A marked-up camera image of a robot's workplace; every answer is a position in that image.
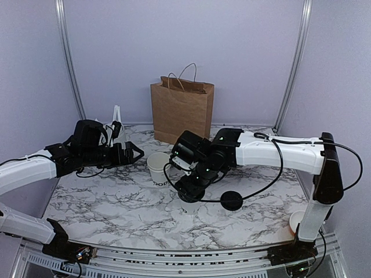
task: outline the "metal frame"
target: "metal frame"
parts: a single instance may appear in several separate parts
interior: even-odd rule
[[[60,35],[61,35],[61,41],[63,45],[64,58],[66,60],[68,76],[70,77],[70,82],[71,82],[72,92],[74,94],[76,108],[79,113],[80,119],[84,120],[86,119],[86,114],[85,114],[85,110],[82,105],[79,86],[77,84],[74,65],[72,62],[71,48],[70,48],[70,42],[68,40],[67,23],[66,23],[66,17],[64,14],[63,0],[56,0],[56,10],[57,10],[58,25],[59,25]]]
[[[294,91],[295,79],[300,66],[301,59],[303,58],[305,42],[308,35],[308,27],[312,10],[312,0],[304,0],[303,13],[301,15],[301,22],[299,27],[299,36],[296,43],[296,50],[294,60],[291,67],[291,72],[286,85],[285,94],[283,96],[282,104],[278,112],[276,122],[274,124],[274,130],[279,131],[285,119],[287,110],[289,108],[289,102]]]
[[[331,256],[337,278],[344,278],[343,261],[339,259],[340,249],[336,236],[325,236],[327,254]],[[271,266],[266,246],[203,251],[136,250],[133,248],[97,246],[97,257],[89,265],[82,265],[82,277],[102,278],[150,278],[150,277],[208,277],[208,278],[264,278],[270,269],[295,265]],[[19,248],[11,278],[22,278],[27,264],[32,263],[62,273],[77,276],[77,265],[66,264],[63,260],[50,257],[41,252],[39,243],[23,240]],[[318,256],[323,256],[323,241],[317,240]]]

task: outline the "marble table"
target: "marble table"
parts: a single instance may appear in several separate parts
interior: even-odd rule
[[[223,126],[212,127],[212,137]],[[265,127],[249,131],[272,133]],[[150,250],[210,250],[250,247],[292,240],[290,214],[305,210],[307,201],[294,171],[285,170],[265,192],[244,201],[238,211],[204,203],[195,215],[180,208],[174,189],[155,186],[146,167],[154,152],[170,152],[171,145],[154,140],[152,126],[127,126],[127,139],[143,149],[137,163],[106,170],[92,178],[62,177],[44,218],[58,220],[71,240],[101,246]],[[96,169],[85,169],[93,174]],[[238,167],[206,190],[205,199],[218,199],[233,190],[246,196],[266,186],[278,173],[272,167]],[[178,180],[180,171],[171,169]]]

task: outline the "bag handle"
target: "bag handle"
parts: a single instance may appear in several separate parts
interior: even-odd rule
[[[171,74],[172,75],[174,75],[175,76],[175,78],[176,78],[176,80],[178,80],[178,82],[179,82],[179,84],[180,84],[180,86],[181,86],[181,88],[183,89],[183,91],[185,92],[185,90],[184,90],[184,87],[183,87],[183,84],[180,82],[180,80],[179,80],[179,78],[178,77],[176,77],[176,75],[174,74],[174,73],[169,73],[169,75],[168,75],[168,89],[170,89],[170,84],[169,84],[169,81],[170,81],[170,76],[171,76]]]
[[[181,75],[183,74],[183,72],[184,72],[187,68],[189,68],[190,66],[192,66],[192,65],[195,66],[195,76],[193,77],[193,82],[196,82],[197,66],[196,66],[195,63],[191,63],[191,64],[187,65],[187,66],[186,66],[186,67],[181,71],[181,73],[180,73],[180,75],[179,75],[179,79],[180,79]]]

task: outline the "marble surface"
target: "marble surface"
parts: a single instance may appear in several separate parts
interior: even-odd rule
[[[220,128],[213,126],[212,136]],[[263,127],[241,128],[272,133]],[[238,211],[203,203],[197,214],[187,215],[174,189],[155,186],[146,167],[150,154],[170,152],[172,146],[155,141],[152,126],[127,126],[126,135],[146,153],[137,163],[92,178],[70,174],[60,179],[44,218],[58,220],[71,240],[140,249],[208,250],[293,239],[290,214],[307,206],[293,171],[285,170],[275,185],[244,201]],[[83,174],[95,171],[85,169]],[[211,185],[205,199],[219,199],[229,190],[246,196],[266,186],[277,173],[278,169],[271,167],[238,167]],[[176,169],[170,171],[173,181],[181,175]]]

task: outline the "robotic arm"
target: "robotic arm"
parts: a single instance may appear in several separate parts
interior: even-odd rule
[[[306,171],[314,175],[314,186],[298,226],[296,238],[289,246],[272,247],[268,251],[272,265],[293,262],[317,255],[315,239],[332,206],[344,195],[339,159],[330,133],[321,138],[297,139],[267,136],[241,129],[221,129],[213,141],[185,131],[172,149],[172,163],[186,175],[175,183],[184,202],[203,201],[205,189],[237,165],[265,165]],[[227,210],[242,207],[237,192],[225,192],[220,199]]]
[[[0,164],[0,195],[35,181],[59,178],[84,167],[98,169],[132,164],[144,156],[144,152],[132,142],[115,143],[121,130],[119,122],[112,123],[110,136],[104,126],[93,120],[77,122],[74,135],[62,144],[47,146],[24,158]],[[81,263],[88,263],[93,248],[68,241],[68,235],[57,221],[38,219],[12,210],[0,203],[0,232],[26,237],[43,243],[43,252],[62,259],[78,254]]]

